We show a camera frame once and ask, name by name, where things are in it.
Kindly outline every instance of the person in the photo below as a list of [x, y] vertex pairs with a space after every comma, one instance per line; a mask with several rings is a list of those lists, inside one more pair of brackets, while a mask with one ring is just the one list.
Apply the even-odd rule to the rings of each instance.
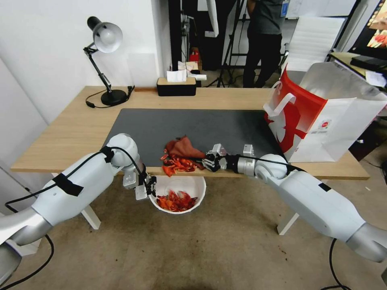
[[[283, 0], [247, 0], [250, 24], [247, 30], [249, 51], [243, 71], [243, 87], [263, 87], [281, 60], [281, 28], [285, 20]], [[254, 83], [255, 69], [261, 72]]]

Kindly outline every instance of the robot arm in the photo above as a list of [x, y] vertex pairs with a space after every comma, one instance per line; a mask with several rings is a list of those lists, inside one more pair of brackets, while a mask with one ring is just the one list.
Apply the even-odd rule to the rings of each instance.
[[307, 172], [295, 168], [289, 170], [286, 160], [279, 155], [259, 158], [268, 161], [255, 160], [252, 145], [245, 145], [243, 156], [247, 158], [227, 155], [221, 144], [216, 144], [204, 164], [213, 171], [232, 169], [262, 179], [320, 233], [345, 242], [369, 260], [382, 262], [387, 257], [387, 231], [367, 223], [355, 206], [337, 191]]
[[[203, 165], [212, 171], [232, 169], [260, 178], [322, 234], [345, 242], [369, 260], [381, 262], [387, 257], [387, 232], [365, 222], [348, 199], [310, 174], [291, 167], [279, 155], [258, 159], [252, 145], [245, 145], [240, 156], [228, 155], [221, 144], [216, 144]], [[155, 194], [156, 178], [146, 173], [136, 143], [128, 135], [118, 134], [100, 152], [83, 157], [50, 181], [31, 207], [1, 217], [0, 285], [20, 263], [7, 240], [25, 245], [43, 237], [54, 225], [78, 215], [109, 187], [120, 170], [124, 172], [124, 187], [135, 188], [136, 199]]]
[[1, 217], [0, 285], [21, 260], [7, 240], [19, 246], [32, 243], [53, 226], [77, 216], [110, 186], [120, 170], [124, 172], [124, 187], [135, 188], [136, 198], [155, 193], [156, 178], [146, 173], [136, 143], [129, 135], [118, 134], [100, 152], [84, 156], [48, 182], [47, 190], [43, 189], [29, 208]]

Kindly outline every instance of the black pants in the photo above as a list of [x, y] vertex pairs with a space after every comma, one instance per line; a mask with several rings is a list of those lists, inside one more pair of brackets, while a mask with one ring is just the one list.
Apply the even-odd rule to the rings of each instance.
[[[248, 29], [249, 51], [243, 71], [243, 87], [263, 87], [281, 60], [281, 34], [257, 34]], [[255, 69], [261, 61], [261, 72], [254, 84]]]

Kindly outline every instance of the lamp arm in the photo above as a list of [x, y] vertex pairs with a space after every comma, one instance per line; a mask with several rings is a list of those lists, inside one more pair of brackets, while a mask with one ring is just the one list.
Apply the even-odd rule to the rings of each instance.
[[92, 46], [94, 45], [94, 43], [90, 44], [89, 46], [85, 47], [83, 49], [83, 51], [87, 54], [87, 56], [89, 57], [89, 60], [90, 62], [92, 63], [92, 65], [94, 66], [94, 68], [96, 69], [97, 73], [98, 73], [98, 76], [100, 77], [100, 79], [102, 80], [102, 82], [104, 83], [105, 87], [106, 87], [106, 90], [108, 91], [108, 93], [112, 93], [112, 89], [111, 89], [111, 83], [110, 81], [108, 80], [108, 78], [100, 71], [100, 69], [98, 68], [97, 64], [94, 62], [93, 60], [93, 57], [92, 57], [92, 54], [94, 52], [97, 52], [98, 49], [95, 49], [95, 48], [91, 48]]

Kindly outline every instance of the desk lamp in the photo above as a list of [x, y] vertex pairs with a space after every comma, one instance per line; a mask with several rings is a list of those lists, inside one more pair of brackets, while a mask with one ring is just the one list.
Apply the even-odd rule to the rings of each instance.
[[101, 102], [107, 106], [124, 103], [128, 100], [126, 92], [122, 90], [112, 90], [110, 81], [103, 73], [100, 72], [98, 66], [92, 58], [92, 54], [97, 51], [111, 53], [117, 50], [122, 42], [122, 31], [117, 25], [109, 22], [101, 22], [95, 16], [89, 17], [87, 25], [93, 31], [93, 42], [83, 50], [89, 57], [98, 73], [98, 76], [106, 87], [106, 92], [101, 96]]

